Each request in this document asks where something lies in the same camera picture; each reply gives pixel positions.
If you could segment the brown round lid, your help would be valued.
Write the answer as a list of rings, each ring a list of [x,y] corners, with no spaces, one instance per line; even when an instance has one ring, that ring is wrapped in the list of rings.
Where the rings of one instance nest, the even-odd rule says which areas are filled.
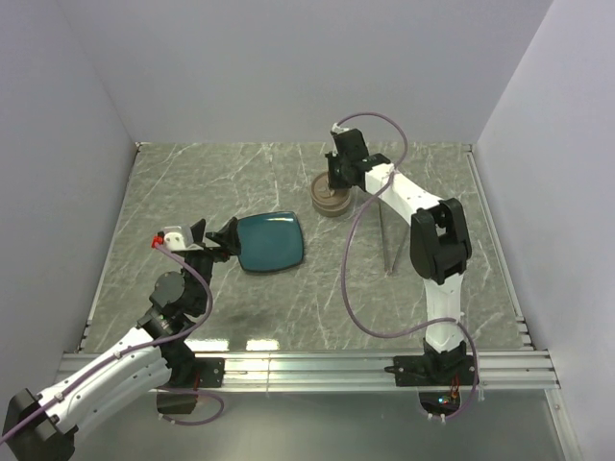
[[[324,172],[316,176],[310,185],[311,200],[333,201],[350,198],[348,189],[332,189],[329,184],[329,175]]]

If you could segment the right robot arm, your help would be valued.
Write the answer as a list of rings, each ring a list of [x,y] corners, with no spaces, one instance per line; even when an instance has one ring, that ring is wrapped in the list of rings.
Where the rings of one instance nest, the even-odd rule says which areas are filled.
[[[368,151],[358,129],[332,127],[335,150],[326,154],[328,186],[354,186],[379,200],[409,226],[409,257],[423,279],[427,302],[424,373],[434,383],[447,382],[457,371],[469,343],[459,325],[461,285],[472,246],[461,202],[441,199],[399,172],[382,154]]]

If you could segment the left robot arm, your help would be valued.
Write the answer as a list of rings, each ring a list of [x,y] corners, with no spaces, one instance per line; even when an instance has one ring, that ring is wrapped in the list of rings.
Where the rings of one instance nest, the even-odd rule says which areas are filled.
[[[199,358],[186,338],[212,312],[212,268],[241,253],[238,220],[219,231],[206,222],[166,227],[155,250],[180,264],[158,277],[150,306],[116,344],[56,384],[23,389],[8,405],[1,441],[19,460],[68,460],[79,435],[151,390],[204,395],[221,387],[225,361]]]

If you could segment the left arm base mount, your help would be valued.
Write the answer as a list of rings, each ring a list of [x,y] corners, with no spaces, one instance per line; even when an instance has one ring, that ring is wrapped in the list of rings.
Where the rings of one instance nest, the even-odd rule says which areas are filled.
[[[202,394],[199,391],[219,389],[225,374],[222,357],[193,358],[171,372],[169,380],[157,394],[157,410],[163,418],[191,415]]]

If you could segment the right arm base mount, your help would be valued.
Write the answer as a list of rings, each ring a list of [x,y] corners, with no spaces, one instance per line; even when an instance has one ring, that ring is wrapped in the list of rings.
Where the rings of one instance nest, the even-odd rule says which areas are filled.
[[[464,351],[397,355],[384,368],[394,376],[397,387],[416,387],[428,418],[443,423],[463,408],[462,387],[469,386],[471,393],[477,391],[478,370],[475,357]]]

